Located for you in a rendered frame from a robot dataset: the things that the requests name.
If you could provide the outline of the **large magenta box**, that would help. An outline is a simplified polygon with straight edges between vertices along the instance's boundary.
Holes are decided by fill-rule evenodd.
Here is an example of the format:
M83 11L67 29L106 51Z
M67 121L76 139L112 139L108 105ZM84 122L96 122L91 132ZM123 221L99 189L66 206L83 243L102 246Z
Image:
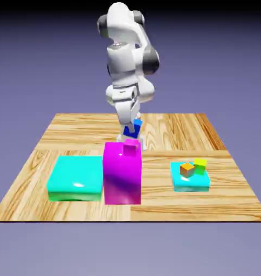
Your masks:
M135 156L123 155L123 142L107 142L102 160L106 205L140 205L141 143Z

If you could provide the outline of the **small yellow cube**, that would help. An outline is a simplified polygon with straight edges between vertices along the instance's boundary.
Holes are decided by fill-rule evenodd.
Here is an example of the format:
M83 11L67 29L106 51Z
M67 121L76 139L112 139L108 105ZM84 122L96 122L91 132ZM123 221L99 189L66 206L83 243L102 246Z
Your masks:
M206 166L207 166L207 160L202 159L202 158L196 158L194 160L194 174L197 175L204 175L206 171Z

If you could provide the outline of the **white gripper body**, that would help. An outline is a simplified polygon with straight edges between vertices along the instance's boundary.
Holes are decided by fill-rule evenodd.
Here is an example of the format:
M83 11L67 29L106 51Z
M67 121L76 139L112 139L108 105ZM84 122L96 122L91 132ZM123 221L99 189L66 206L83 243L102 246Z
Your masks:
M129 125L134 122L140 111L139 101L120 101L115 104L115 109L121 125Z

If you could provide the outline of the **large cyan box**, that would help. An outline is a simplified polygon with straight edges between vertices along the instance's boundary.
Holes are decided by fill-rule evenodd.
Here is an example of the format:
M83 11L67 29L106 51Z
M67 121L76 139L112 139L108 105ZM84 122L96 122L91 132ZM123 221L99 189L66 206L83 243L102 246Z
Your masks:
M170 173L175 192L208 192L210 188L210 177L207 171L203 175L193 174L185 178L180 174L180 166L184 162L171 162Z

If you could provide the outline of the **small blue cube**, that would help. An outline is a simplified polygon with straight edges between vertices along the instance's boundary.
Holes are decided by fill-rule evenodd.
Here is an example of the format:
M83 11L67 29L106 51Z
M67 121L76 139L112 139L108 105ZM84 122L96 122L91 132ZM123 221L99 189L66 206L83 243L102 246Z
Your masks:
M139 136L139 132L140 132L140 128L142 125L142 120L139 119L135 119L133 122L133 126L134 126L134 132L130 132L129 128L127 126L125 126L124 131L123 131L123 135L137 139Z

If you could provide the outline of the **small orange cube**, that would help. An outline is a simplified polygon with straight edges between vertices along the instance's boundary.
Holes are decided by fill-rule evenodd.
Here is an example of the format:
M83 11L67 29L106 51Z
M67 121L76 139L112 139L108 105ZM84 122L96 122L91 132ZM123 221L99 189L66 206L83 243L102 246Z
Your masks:
M185 178L190 178L195 171L195 166L191 163L184 163L180 165L180 175Z

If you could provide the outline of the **large turquoise box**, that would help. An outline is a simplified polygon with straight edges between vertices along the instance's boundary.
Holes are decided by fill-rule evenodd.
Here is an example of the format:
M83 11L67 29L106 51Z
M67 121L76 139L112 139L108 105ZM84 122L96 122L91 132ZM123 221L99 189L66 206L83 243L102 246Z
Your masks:
M49 201L100 201L102 156L59 156L47 182Z

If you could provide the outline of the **small magenta cube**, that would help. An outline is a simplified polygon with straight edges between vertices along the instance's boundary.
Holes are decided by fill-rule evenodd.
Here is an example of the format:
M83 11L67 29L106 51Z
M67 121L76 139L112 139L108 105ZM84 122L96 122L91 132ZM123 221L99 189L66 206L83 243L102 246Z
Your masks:
M123 155L135 156L139 147L139 141L136 139L126 139L123 143Z

